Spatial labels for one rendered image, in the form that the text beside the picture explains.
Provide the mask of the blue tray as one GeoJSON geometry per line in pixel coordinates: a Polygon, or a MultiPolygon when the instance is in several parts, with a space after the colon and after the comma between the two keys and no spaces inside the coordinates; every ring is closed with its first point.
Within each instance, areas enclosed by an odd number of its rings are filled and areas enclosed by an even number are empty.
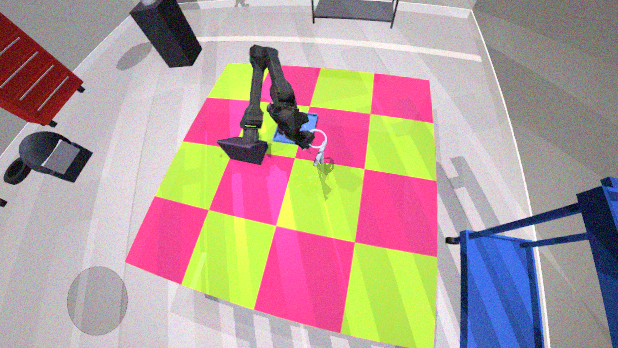
{"type": "MultiPolygon", "coordinates": [[[[318,114],[314,114],[314,113],[306,113],[309,119],[309,122],[304,123],[303,125],[301,125],[301,129],[302,130],[312,130],[315,129],[316,127],[316,123],[318,120],[318,114]]],[[[283,132],[282,132],[283,133],[283,132]]],[[[283,133],[284,134],[284,133],[283,133]]],[[[295,142],[287,139],[284,135],[281,135],[278,131],[277,131],[277,127],[275,128],[272,140],[274,142],[281,142],[281,143],[288,143],[288,144],[295,144],[295,142]]],[[[296,145],[296,144],[295,144],[296,145]]]]}

